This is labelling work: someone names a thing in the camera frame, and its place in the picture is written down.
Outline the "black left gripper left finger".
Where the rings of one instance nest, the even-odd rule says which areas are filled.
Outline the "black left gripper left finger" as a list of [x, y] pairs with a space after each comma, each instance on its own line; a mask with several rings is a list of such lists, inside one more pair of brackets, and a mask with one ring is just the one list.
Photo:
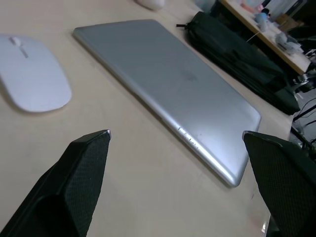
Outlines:
[[109, 130], [72, 141], [15, 211], [2, 237], [84, 237], [101, 193]]

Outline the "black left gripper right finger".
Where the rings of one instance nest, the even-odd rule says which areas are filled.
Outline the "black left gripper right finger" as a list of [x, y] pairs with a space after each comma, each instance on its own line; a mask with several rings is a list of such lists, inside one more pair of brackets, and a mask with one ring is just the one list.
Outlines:
[[245, 131], [242, 139], [259, 192], [277, 231], [270, 237], [316, 235], [316, 163], [297, 145]]

